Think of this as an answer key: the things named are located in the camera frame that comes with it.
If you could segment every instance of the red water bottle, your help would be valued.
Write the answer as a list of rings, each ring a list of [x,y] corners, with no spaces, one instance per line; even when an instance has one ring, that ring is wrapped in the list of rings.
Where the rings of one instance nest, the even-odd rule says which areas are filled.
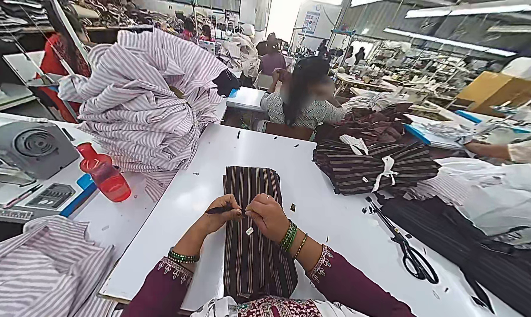
[[[130,196],[130,187],[113,166],[111,156],[97,153],[89,142],[82,143],[77,148],[84,157],[80,162],[80,169],[92,176],[93,182],[105,197],[118,203]]]

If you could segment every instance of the cardboard box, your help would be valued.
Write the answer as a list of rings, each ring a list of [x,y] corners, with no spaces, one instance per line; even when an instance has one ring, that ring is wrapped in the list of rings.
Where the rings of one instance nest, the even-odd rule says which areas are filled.
[[[467,108],[468,111],[503,117],[490,106],[511,101],[510,104],[516,107],[530,100],[531,81],[502,73],[482,72],[457,98],[474,102]]]

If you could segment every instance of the poster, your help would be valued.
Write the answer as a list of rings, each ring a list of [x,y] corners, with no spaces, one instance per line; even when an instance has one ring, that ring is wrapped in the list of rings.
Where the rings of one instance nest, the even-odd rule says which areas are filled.
[[[316,30],[316,24],[318,23],[318,18],[320,17],[320,12],[311,12],[308,11],[307,15],[304,18],[304,24],[303,27],[304,33],[308,34],[314,34],[314,30]]]

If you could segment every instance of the scissors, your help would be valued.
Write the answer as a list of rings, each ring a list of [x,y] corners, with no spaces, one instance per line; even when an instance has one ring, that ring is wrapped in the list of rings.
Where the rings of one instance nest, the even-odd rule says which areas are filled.
[[[404,254],[403,265],[408,273],[419,280],[428,280],[428,282],[431,284],[437,284],[439,282],[439,278],[430,263],[428,263],[428,261],[424,258],[424,256],[422,256],[422,254],[420,254],[420,252],[410,247],[410,244],[408,241],[406,241],[406,238],[403,236],[403,234],[395,226],[393,226],[390,220],[381,212],[381,209],[379,209],[379,207],[373,203],[373,200],[370,197],[367,197],[365,200],[367,200],[368,203],[371,203],[375,213],[379,215],[381,220],[385,223],[385,225],[387,225],[387,228],[389,228],[393,235],[395,235],[390,239],[401,246]]]

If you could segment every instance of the maroon sleeve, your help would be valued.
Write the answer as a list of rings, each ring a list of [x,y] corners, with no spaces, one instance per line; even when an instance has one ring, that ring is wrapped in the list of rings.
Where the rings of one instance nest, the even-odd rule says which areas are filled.
[[[410,307],[392,297],[339,253],[322,246],[322,256],[307,276],[330,302],[372,317],[413,317]]]
[[[190,270],[164,257],[148,273],[121,317],[177,316],[192,277]]]

